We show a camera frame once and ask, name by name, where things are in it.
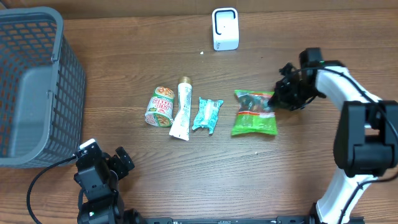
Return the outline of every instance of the basket handle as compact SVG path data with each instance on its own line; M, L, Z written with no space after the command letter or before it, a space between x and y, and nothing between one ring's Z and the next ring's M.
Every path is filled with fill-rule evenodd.
M46 14L51 16L57 25L57 31L55 33L55 40L52 49L51 61L53 63L60 59L61 54L61 43L63 37L63 19L61 14L50 7L33 7L28 9L6 9L0 10L0 17L7 17L9 19L17 19L19 16L35 17Z

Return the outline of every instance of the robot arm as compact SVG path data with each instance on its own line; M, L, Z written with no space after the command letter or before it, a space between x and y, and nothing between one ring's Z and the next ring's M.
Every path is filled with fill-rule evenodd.
M352 78L352 80L356 82L345 67L333 66L327 68L336 72L344 73L347 77ZM367 94L374 101L381 100L379 97L366 91L358 82L356 83L364 91L364 94ZM368 103L368 100L366 100L347 79L335 73L324 70L318 71L315 86L317 90L325 94L340 111L343 108L343 103L345 101L360 101L362 103ZM326 193L317 202L316 209L319 220L322 223L339 224L338 219L341 216L341 211L358 184L374 179L377 179L377 177L374 177L373 175L356 175L354 177L347 177L344 170L337 167ZM359 190L356 194L345 212L343 223L349 222L349 215L352 209L354 209L359 198L361 198L362 194L369 186L370 184L366 184L363 189Z
M74 179L81 187L78 224L146 224L134 209L124 211L119 180L133 170L134 163L123 147L117 148L116 153L111 157L103 152L94 139L80 145L76 152L78 172Z
M323 61L320 49L302 52L300 65L299 71L291 63L280 69L285 77L276 83L269 103L297 110L304 109L316 96L328 97L341 111L333 147L338 167L326 193L316 204L316 215L317 223L339 224L342 210L349 203L342 218L342 223L348 223L352 209L370 184L365 184L349 201L357 186L376 180L397 164L397 141L373 102L384 110L394 127L398 126L394 116L398 113L398 104L370 94L339 61ZM377 136L367 136L365 128L380 132Z

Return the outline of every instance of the white device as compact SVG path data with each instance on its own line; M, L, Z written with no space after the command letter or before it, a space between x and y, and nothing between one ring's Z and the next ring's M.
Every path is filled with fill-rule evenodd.
M235 50L239 45L238 12L232 7L215 9L212 13L214 49Z
M326 67L336 72L344 73L347 77L350 77L357 85L368 95L372 100L379 101L379 97L370 94L366 91L350 74L347 68L340 66ZM344 101L360 101L363 103L368 102L361 93L345 78L324 70L319 70L317 79L315 80L315 87L321 93L324 93L331 102L341 110ZM376 180L377 177L373 175L356 175L352 178L347 177L345 172L338 167L336 168L335 174L331 180L328 190L324 196L318 200L316 208L317 214L322 223L327 224L339 224L338 220L341 216L341 211L346 205L347 201L351 197L358 184L367 180ZM355 195L355 198L350 203L345 215L343 217L343 223L349 222L349 215L357 204L359 198L361 198L364 191L370 186L366 184L362 190L359 190Z

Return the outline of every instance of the gold tube cap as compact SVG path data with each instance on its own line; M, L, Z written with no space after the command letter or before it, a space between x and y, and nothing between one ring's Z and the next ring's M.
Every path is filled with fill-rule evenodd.
M189 85L192 85L192 80L190 77L181 77L178 79L178 83L188 83Z

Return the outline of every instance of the gray plastic basket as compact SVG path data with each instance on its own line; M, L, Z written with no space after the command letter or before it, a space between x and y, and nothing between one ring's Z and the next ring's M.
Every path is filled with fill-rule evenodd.
M81 141L85 73L54 9L0 11L0 166L49 166Z

